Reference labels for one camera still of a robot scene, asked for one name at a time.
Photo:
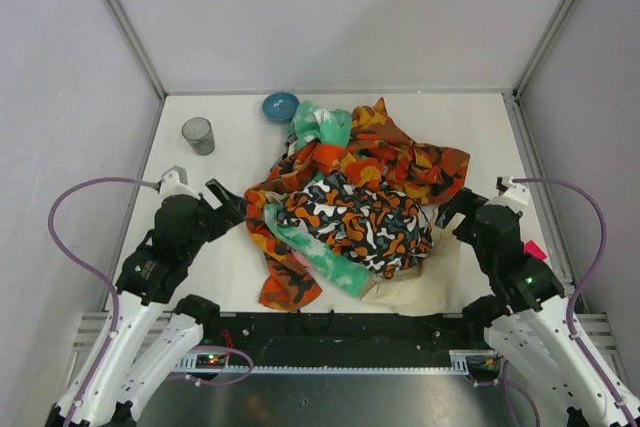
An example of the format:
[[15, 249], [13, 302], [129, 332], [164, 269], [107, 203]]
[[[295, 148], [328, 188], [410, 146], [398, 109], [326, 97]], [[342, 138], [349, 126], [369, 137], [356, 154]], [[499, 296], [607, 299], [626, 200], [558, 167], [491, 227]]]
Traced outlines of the black orange white camouflage cloth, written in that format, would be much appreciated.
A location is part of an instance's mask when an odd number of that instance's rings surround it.
[[370, 190], [334, 172], [265, 207], [271, 232], [341, 287], [385, 280], [418, 266], [433, 247], [430, 222], [418, 202], [383, 182]]

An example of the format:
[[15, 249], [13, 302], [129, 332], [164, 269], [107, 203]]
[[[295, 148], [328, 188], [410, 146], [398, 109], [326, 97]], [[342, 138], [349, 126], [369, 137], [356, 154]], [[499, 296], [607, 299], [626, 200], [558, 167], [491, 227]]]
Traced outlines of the orange brown camouflage cloth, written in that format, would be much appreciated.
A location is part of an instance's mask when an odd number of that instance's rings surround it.
[[413, 140], [395, 124], [383, 101], [347, 112], [351, 114], [351, 133], [346, 146], [305, 147], [298, 154], [297, 138], [289, 127], [289, 152], [264, 181], [246, 191], [247, 229], [262, 250], [268, 269], [259, 300], [268, 308], [299, 310], [320, 297], [322, 281], [330, 282], [301, 254], [277, 239], [263, 220], [268, 204], [302, 190], [316, 171], [327, 176], [339, 172], [351, 184], [370, 190], [385, 182], [421, 207], [451, 200], [465, 184], [469, 155]]

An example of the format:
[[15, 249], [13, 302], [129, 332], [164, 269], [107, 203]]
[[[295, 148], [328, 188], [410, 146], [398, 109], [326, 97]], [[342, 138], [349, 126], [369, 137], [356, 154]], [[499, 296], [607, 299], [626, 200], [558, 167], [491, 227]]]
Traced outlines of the green white tie-dye cloth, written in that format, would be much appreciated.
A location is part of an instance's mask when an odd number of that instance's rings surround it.
[[[345, 110], [328, 111], [310, 101], [302, 102], [292, 119], [290, 130], [297, 138], [296, 152], [305, 147], [339, 147], [347, 145], [351, 133], [351, 114]], [[321, 216], [320, 225], [294, 219], [285, 212], [285, 202], [277, 201], [266, 206], [263, 220], [276, 236], [291, 250], [301, 254], [327, 280], [354, 298], [360, 298], [369, 284], [368, 270], [333, 250], [327, 242], [330, 234], [338, 235], [337, 215], [346, 210], [332, 206], [328, 194], [332, 187], [352, 192], [353, 188], [337, 173], [329, 176], [316, 171], [303, 189], [289, 196], [299, 200], [303, 208]]]

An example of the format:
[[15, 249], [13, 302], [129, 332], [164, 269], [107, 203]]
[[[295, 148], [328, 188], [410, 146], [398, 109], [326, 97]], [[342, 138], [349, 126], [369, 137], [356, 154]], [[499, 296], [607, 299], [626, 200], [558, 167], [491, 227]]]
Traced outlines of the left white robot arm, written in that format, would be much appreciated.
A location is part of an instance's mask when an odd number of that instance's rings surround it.
[[52, 406], [49, 426], [136, 425], [179, 361], [220, 329], [219, 306], [190, 294], [151, 346], [143, 345], [202, 247], [244, 222], [246, 199], [211, 179], [205, 186], [220, 203], [213, 207], [178, 168], [148, 186], [158, 193], [160, 206], [115, 281], [73, 254], [57, 232], [50, 233], [67, 257], [105, 284], [111, 308], [78, 376]]

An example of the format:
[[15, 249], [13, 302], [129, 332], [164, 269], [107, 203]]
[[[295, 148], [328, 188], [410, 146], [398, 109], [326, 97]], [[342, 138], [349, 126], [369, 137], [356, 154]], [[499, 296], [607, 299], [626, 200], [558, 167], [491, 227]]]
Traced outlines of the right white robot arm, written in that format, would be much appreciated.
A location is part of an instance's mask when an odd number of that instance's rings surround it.
[[530, 194], [500, 178], [487, 199], [468, 188], [438, 208], [443, 228], [469, 245], [491, 292], [463, 310], [472, 333], [500, 354], [569, 426], [636, 426], [639, 399], [606, 363], [575, 314], [565, 287], [526, 252], [520, 220]]

